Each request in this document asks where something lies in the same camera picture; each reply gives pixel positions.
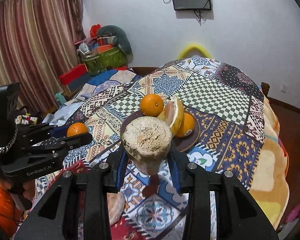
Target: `brown plate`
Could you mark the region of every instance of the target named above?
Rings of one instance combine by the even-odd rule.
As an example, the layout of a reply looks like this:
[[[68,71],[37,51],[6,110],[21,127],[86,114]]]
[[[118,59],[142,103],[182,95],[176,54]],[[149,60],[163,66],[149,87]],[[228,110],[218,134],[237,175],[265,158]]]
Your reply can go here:
[[[123,121],[123,123],[121,125],[120,137],[122,138],[122,134],[126,130],[126,127],[129,123],[131,123],[133,120],[137,119],[138,117],[142,117],[142,116],[144,116],[144,115],[141,112],[141,110],[133,112],[131,115],[129,115]],[[197,140],[200,135],[200,124],[196,118],[194,118],[194,120],[195,120],[194,131],[190,135],[183,137],[183,138],[177,138],[177,137],[173,138],[173,141],[176,144],[177,150],[179,152],[185,152],[186,150],[188,150],[190,147],[192,147],[193,145],[195,145],[197,143]]]

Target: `wall outlet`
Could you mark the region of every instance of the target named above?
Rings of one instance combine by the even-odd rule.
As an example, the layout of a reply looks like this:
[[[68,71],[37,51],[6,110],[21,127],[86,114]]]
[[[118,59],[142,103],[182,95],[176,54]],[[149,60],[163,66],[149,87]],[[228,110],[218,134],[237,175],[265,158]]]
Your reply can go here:
[[[282,85],[281,92],[283,92],[283,93],[287,92],[287,86],[286,85]]]

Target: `orange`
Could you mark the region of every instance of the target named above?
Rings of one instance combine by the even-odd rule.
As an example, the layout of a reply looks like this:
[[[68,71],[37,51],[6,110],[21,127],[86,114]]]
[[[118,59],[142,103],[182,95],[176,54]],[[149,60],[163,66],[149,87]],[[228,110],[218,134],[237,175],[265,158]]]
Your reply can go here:
[[[158,118],[165,121],[170,127],[172,136],[175,136],[183,121],[184,110],[183,105],[179,98],[175,95],[171,97],[171,100],[166,104],[163,111],[158,115]]]
[[[140,101],[140,109],[145,116],[157,117],[163,110],[163,100],[159,95],[147,94]]]
[[[185,113],[183,122],[180,125],[176,137],[185,137],[190,135],[194,131],[194,117],[191,114]]]
[[[67,137],[78,135],[81,133],[89,132],[88,128],[82,122],[76,122],[67,130]]]

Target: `wooden floor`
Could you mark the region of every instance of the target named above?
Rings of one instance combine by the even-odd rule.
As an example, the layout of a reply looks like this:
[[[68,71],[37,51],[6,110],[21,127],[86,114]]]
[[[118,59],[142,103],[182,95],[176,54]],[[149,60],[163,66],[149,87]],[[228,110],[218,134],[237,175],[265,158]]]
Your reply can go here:
[[[281,224],[292,209],[300,203],[300,114],[271,104],[280,123],[279,137],[289,155],[289,169],[286,181],[290,189],[290,198]]]

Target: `pomelo wedge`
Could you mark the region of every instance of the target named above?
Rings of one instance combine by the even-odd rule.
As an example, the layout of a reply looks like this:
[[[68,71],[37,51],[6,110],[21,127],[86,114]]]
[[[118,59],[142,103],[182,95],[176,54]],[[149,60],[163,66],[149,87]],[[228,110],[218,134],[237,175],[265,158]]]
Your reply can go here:
[[[179,98],[173,95],[163,111],[158,115],[158,118],[166,122],[170,127],[172,136],[175,136],[184,118],[183,105]]]

